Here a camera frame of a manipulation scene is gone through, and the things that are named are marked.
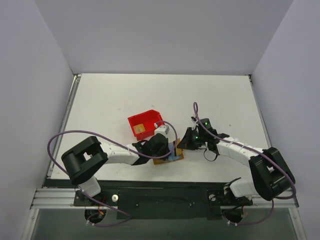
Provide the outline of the orange credit card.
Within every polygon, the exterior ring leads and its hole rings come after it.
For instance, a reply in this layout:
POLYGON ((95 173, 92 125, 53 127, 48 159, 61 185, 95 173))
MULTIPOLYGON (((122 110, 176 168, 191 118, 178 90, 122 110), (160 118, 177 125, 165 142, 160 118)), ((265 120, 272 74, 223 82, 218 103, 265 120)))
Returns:
POLYGON ((135 132, 135 134, 141 134, 143 132, 145 132, 145 127, 144 125, 141 123, 141 124, 137 124, 133 127, 133 130, 135 132))
POLYGON ((174 146, 175 146, 174 155, 175 156, 180 156, 183 154, 183 150, 181 148, 178 148, 180 141, 181 141, 180 138, 178 138, 177 140, 174 141, 174 146))

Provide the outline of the red plastic bin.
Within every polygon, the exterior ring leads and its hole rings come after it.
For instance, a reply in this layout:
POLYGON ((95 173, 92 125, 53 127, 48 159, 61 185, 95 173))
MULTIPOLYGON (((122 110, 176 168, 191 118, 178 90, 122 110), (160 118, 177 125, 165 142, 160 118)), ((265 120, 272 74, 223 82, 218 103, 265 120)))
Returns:
POLYGON ((137 141, 142 141, 148 137, 153 136, 155 134, 155 129, 157 128, 155 124, 163 120, 161 114, 153 109, 130 116, 127 119, 131 127, 132 133, 137 141), (144 125, 145 132, 135 134, 134 126, 139 124, 144 125))

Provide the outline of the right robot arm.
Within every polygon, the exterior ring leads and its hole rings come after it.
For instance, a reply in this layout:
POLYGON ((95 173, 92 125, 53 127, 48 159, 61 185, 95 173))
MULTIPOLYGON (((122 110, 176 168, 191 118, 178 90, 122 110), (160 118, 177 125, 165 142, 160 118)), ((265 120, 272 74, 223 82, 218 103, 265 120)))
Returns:
POLYGON ((196 121, 193 127, 188 127, 177 147, 190 151, 204 148, 217 157, 230 158, 250 169, 251 178, 238 177, 224 186, 223 198, 230 205, 236 204, 241 197, 249 199, 253 195, 259 195, 267 201, 281 199, 281 194, 296 183, 277 148, 252 147, 228 134, 217 133, 208 118, 196 121))

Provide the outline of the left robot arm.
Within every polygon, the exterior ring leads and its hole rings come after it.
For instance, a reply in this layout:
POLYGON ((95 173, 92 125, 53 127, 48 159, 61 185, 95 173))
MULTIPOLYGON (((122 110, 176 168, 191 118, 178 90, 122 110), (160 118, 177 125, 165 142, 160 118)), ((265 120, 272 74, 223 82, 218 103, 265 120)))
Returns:
POLYGON ((90 205, 97 206, 103 200, 103 193, 95 173, 104 164, 144 165, 169 151, 169 140, 160 133, 149 140, 128 144, 125 148, 101 143, 97 137, 90 136, 66 151, 61 160, 71 183, 86 193, 85 200, 90 205))

